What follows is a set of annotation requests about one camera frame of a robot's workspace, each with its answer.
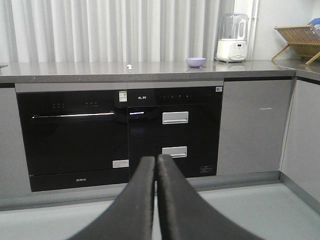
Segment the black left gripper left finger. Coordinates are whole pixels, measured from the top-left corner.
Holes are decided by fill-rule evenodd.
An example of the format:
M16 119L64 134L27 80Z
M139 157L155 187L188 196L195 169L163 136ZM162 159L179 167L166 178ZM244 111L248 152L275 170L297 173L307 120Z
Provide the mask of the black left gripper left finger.
M150 240L153 232L155 157L144 156L113 203L71 240Z

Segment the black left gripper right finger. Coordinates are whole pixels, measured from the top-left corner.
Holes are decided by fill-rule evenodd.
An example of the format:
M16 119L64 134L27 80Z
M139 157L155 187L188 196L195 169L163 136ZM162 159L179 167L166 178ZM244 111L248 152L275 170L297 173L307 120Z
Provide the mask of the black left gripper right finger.
M157 157L157 202L164 240L258 240L205 201L170 155Z

